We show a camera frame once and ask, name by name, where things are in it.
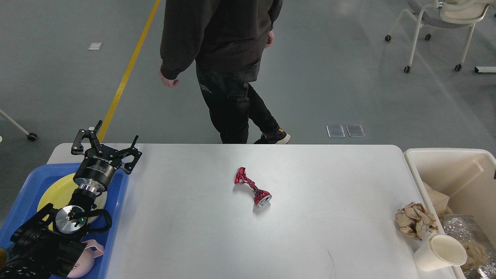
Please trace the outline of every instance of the black pants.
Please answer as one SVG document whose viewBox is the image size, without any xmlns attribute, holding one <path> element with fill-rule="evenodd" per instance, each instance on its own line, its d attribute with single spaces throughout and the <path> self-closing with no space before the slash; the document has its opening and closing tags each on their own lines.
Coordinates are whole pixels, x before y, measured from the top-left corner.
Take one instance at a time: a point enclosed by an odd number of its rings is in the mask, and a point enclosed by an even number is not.
<svg viewBox="0 0 496 279">
<path fill-rule="evenodd" d="M 279 125 L 249 84 L 256 81 L 259 64 L 242 72 L 215 72 L 196 65 L 196 76 L 210 119 L 222 143 L 246 143 L 248 118 L 263 133 L 272 135 Z"/>
</svg>

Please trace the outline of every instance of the pink object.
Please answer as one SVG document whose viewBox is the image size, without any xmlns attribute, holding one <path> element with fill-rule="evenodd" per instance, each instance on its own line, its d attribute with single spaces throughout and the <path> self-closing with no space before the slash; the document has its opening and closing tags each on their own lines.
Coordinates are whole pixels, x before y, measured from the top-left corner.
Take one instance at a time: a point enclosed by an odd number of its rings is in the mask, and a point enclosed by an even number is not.
<svg viewBox="0 0 496 279">
<path fill-rule="evenodd" d="M 255 192 L 255 205 L 258 207 L 264 206 L 269 200 L 272 198 L 272 195 L 264 190 L 260 190 L 255 186 L 255 182 L 253 182 L 250 178 L 247 177 L 245 172 L 245 168 L 241 167 L 238 169 L 236 173 L 236 177 L 234 178 L 234 184 L 248 184 L 253 191 Z"/>
<path fill-rule="evenodd" d="M 95 258 L 98 258 L 104 254 L 104 248 L 102 245 L 98 244 L 96 240 L 90 239 L 84 241 L 86 244 L 86 249 L 77 260 L 76 264 L 72 268 L 72 271 L 67 275 L 68 278 L 79 278 L 85 276 L 95 264 Z"/>
</svg>

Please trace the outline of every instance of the chair wheel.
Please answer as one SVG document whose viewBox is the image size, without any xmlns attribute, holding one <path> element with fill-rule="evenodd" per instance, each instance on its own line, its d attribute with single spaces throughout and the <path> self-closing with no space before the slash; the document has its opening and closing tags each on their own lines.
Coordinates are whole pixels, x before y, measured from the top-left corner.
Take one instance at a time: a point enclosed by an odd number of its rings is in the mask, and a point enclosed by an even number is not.
<svg viewBox="0 0 496 279">
<path fill-rule="evenodd" d="M 27 135 L 26 137 L 28 137 L 28 140 L 30 141 L 35 141 L 36 138 L 38 138 L 38 135 L 36 135 L 35 133 L 29 133 L 29 135 Z"/>
</svg>

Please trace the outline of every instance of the robotic arm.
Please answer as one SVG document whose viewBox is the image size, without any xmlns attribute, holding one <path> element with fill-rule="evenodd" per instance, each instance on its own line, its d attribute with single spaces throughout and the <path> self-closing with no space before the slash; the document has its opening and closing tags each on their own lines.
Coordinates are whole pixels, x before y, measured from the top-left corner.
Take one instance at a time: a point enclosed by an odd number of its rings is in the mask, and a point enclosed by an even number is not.
<svg viewBox="0 0 496 279">
<path fill-rule="evenodd" d="M 54 209 L 53 204 L 47 204 L 13 233 L 11 260 L 0 270 L 0 279 L 48 279 L 51 275 L 66 278 L 86 247 L 81 243 L 84 236 L 112 227 L 108 211 L 92 210 L 95 199 L 107 191 L 119 168 L 130 174 L 142 153 L 135 147 L 138 136 L 131 147 L 123 150 L 100 144 L 96 134 L 101 124 L 99 121 L 94 130 L 80 129 L 74 140 L 71 154 L 84 155 L 84 159 L 73 178 L 79 187 L 67 206 Z M 89 139 L 91 144 L 86 152 L 83 139 Z M 123 164 L 128 156 L 133 156 L 132 162 Z M 92 228 L 88 219 L 100 215 L 106 226 Z M 48 229 L 51 223 L 53 231 Z"/>
</svg>

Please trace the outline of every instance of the hand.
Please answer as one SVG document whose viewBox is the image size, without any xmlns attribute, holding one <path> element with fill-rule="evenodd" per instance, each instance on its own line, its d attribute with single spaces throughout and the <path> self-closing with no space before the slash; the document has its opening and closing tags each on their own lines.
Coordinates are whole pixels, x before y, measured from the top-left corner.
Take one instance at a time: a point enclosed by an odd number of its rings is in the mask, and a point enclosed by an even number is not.
<svg viewBox="0 0 496 279">
<path fill-rule="evenodd" d="M 170 87 L 170 88 L 176 88 L 179 86 L 179 80 L 178 79 L 174 79 L 174 80 L 166 79 L 160 70 L 158 71 L 158 73 L 160 75 L 160 79 L 162 80 L 162 83 L 165 86 Z"/>
<path fill-rule="evenodd" d="M 270 31 L 267 37 L 267 44 L 265 45 L 265 48 L 270 47 L 274 43 L 274 32 Z"/>
</svg>

